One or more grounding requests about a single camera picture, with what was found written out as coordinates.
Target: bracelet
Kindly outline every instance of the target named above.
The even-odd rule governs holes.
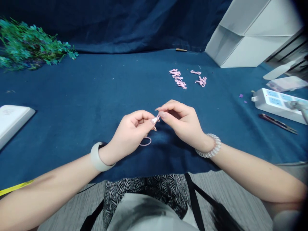
[[[94,146],[91,149],[91,153],[90,153],[92,164],[100,172],[105,172],[105,171],[111,169],[115,165],[115,164],[112,165],[112,166],[105,165],[105,163],[100,159],[98,150],[101,146],[105,146],[105,145],[106,145],[106,143],[103,144],[102,142],[98,142],[98,143],[94,144]]]
[[[214,134],[206,134],[206,135],[214,139],[214,141],[215,141],[214,148],[210,152],[206,152],[206,153],[205,152],[200,152],[197,149],[195,149],[195,150],[199,154],[199,156],[202,156],[204,158],[211,158],[211,157],[215,156],[219,152],[219,150],[221,148],[221,141],[220,141],[219,137],[214,135]]]

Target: artificial plant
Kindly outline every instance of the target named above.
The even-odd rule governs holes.
[[[46,34],[41,27],[28,26],[13,19],[0,20],[0,67],[10,71],[36,70],[43,64],[58,64],[66,54],[76,59],[78,53],[67,42]]]

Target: blue tablecloth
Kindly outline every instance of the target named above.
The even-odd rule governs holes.
[[[187,90],[169,70],[181,71]],[[279,119],[294,135],[258,117],[251,90],[265,87],[269,67],[219,68],[205,53],[157,52],[125,55],[83,54],[37,71],[0,74],[0,105],[28,106],[37,112],[0,152],[0,189],[48,172],[89,153],[98,141],[109,142],[132,111],[154,109],[175,99],[196,109],[206,133],[271,163],[307,161],[307,126]],[[202,88],[194,81],[201,71]],[[307,98],[307,89],[290,93]],[[180,141],[164,122],[150,132],[152,143],[139,147],[94,182],[125,177],[218,170]]]

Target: hand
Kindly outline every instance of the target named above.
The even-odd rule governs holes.
[[[202,131],[193,107],[170,100],[156,110],[159,111],[162,120],[172,127],[185,143],[201,152],[209,152],[214,148],[215,141]]]
[[[110,143],[99,150],[101,160],[111,166],[134,152],[156,122],[157,118],[144,110],[125,115]]]

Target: pink knotted cord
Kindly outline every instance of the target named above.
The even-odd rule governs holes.
[[[160,118],[160,115],[159,115],[159,113],[158,113],[158,115],[156,116],[156,118],[157,118],[157,121],[159,120],[159,118]],[[149,139],[150,140],[150,143],[152,142],[152,139],[151,138],[149,138],[149,137],[145,137],[144,139]],[[148,143],[148,144],[139,144],[140,146],[148,146],[150,143]]]
[[[180,77],[181,72],[177,71],[177,69],[173,69],[169,71],[169,74],[173,74],[172,77],[174,78],[174,81],[179,87],[182,87],[183,89],[187,89],[187,87],[185,87],[186,83],[181,81],[183,79],[183,77]]]
[[[174,78],[174,81],[177,82],[177,80],[181,81],[183,77],[180,76],[172,76]]]
[[[181,72],[178,72],[177,69],[173,69],[173,70],[169,71],[169,74],[173,74],[172,77],[175,77],[175,76],[180,76]]]
[[[197,74],[197,75],[201,75],[201,72],[195,72],[194,70],[191,70],[190,73],[194,73],[194,74]]]
[[[199,83],[202,87],[205,87],[206,85],[206,77],[204,76],[203,79],[201,79],[201,76],[199,76],[199,80],[196,80],[195,83]]]
[[[187,87],[185,87],[186,86],[185,82],[177,80],[177,79],[175,79],[174,81],[176,82],[177,85],[179,85],[179,87],[182,87],[183,89],[187,89]]]

